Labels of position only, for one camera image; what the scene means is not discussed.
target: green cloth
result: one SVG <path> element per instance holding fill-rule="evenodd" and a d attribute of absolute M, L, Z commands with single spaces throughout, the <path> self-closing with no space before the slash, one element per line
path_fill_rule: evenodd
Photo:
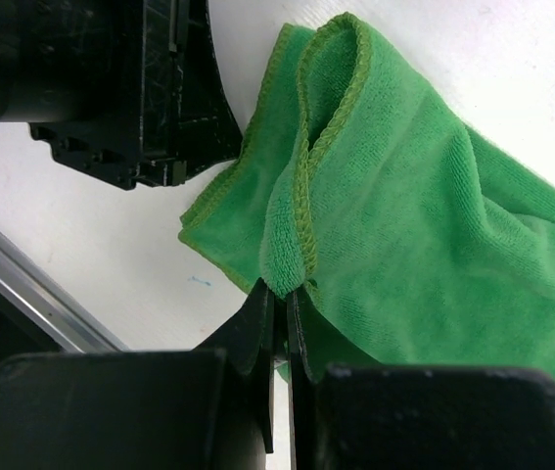
<path fill-rule="evenodd" d="M 555 377 L 555 189 L 353 15 L 284 27 L 241 158 L 182 221 L 243 290 L 305 285 L 384 363 Z"/>

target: towel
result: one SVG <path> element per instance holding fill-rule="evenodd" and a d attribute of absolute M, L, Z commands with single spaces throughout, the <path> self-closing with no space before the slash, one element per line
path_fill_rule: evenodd
<path fill-rule="evenodd" d="M 555 189 L 351 14 L 284 26 L 240 159 L 182 223 L 243 290 L 305 286 L 383 363 L 555 377 Z"/>

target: black cylinder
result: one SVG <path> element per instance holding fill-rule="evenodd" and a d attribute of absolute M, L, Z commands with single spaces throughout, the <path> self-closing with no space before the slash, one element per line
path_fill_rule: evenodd
<path fill-rule="evenodd" d="M 112 68 L 109 0 L 0 0 L 0 121 L 96 112 Z"/>

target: blue mark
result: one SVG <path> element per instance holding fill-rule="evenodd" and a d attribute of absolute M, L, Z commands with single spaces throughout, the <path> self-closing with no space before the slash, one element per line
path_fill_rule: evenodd
<path fill-rule="evenodd" d="M 202 281 L 201 279 L 197 278 L 196 276 L 192 276 L 188 278 L 188 282 L 198 282 L 199 284 L 203 284 L 204 286 L 211 287 L 211 282 Z"/>

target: table surface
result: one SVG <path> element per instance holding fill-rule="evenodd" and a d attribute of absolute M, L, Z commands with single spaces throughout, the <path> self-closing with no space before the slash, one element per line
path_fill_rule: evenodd
<path fill-rule="evenodd" d="M 317 27 L 351 11 L 459 116 L 555 185 L 554 2 L 210 0 L 210 11 L 241 127 L 281 25 Z M 24 124 L 0 124 L 0 231 L 130 348 L 192 348 L 244 299 L 177 241 L 179 215 L 220 170 L 183 187 L 125 193 L 53 163 Z"/>

